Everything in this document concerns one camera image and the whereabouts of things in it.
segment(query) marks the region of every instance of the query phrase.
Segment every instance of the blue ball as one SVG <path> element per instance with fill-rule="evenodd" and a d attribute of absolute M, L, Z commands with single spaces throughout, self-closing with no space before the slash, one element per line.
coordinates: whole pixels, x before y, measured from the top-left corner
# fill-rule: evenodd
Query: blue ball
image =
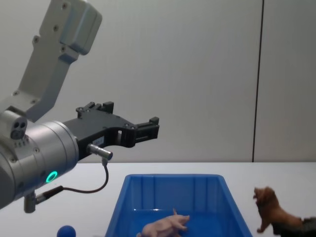
<path fill-rule="evenodd" d="M 76 237 L 76 231 L 72 226 L 63 226 L 57 232 L 57 237 Z"/>

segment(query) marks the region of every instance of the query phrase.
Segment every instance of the brown toy animal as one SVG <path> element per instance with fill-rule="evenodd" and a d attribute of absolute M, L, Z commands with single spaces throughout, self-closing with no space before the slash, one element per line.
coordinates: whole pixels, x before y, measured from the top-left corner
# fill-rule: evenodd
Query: brown toy animal
<path fill-rule="evenodd" d="M 176 210 L 173 209 L 173 216 L 146 225 L 142 233 L 138 233 L 136 237 L 180 237 L 178 231 L 187 230 L 184 224 L 189 219 L 189 216 L 178 215 Z"/>
<path fill-rule="evenodd" d="M 263 233 L 271 223 L 281 223 L 292 227 L 302 227 L 301 218 L 292 216 L 284 211 L 278 202 L 275 192 L 270 187 L 263 189 L 255 188 L 254 199 L 262 219 L 261 227 L 257 229 L 258 233 Z"/>

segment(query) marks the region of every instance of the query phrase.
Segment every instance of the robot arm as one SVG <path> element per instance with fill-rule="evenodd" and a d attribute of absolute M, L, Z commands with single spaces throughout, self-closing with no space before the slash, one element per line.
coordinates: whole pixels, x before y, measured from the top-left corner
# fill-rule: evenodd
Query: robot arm
<path fill-rule="evenodd" d="M 37 121 L 55 104 L 70 65 L 86 55 L 102 21 L 82 0 L 52 0 L 19 88 L 0 103 L 0 114 L 13 111 Z"/>
<path fill-rule="evenodd" d="M 158 118 L 130 123 L 113 115 L 112 102 L 79 107 L 65 123 L 28 126 L 54 106 L 70 64 L 89 52 L 101 20 L 83 0 L 51 0 L 21 84 L 0 103 L 0 209 L 25 197 L 25 211 L 34 212 L 34 191 L 80 159 L 97 154 L 107 163 L 113 154 L 104 147 L 157 138 Z"/>

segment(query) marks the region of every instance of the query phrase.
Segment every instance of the black vertical line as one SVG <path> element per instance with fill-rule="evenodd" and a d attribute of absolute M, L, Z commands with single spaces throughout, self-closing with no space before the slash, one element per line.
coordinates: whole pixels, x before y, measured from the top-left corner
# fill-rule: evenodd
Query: black vertical line
<path fill-rule="evenodd" d="M 255 159 L 255 143 L 256 143 L 256 126 L 257 126 L 257 108 L 258 108 L 258 91 L 259 91 L 259 75 L 260 75 L 260 61 L 261 61 L 261 44 L 262 44 L 262 28 L 263 28 L 263 13 L 265 8 L 265 0 L 262 0 L 261 10 L 261 29 L 260 29 L 260 43 L 259 43 L 259 59 L 258 59 L 258 74 L 257 74 L 257 91 L 256 91 L 256 107 L 255 107 L 255 123 L 253 128 L 253 144 L 252 144 L 252 162 Z"/>

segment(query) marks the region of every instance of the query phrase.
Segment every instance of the green led ring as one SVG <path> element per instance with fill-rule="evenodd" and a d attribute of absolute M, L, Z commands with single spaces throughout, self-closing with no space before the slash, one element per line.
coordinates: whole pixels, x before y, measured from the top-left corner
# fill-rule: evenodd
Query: green led ring
<path fill-rule="evenodd" d="M 56 179 L 57 175 L 58 175 L 57 171 L 51 172 L 51 173 L 48 175 L 48 177 L 46 178 L 46 182 L 47 182 L 47 183 L 50 183 L 51 181 L 53 181 L 54 179 Z"/>

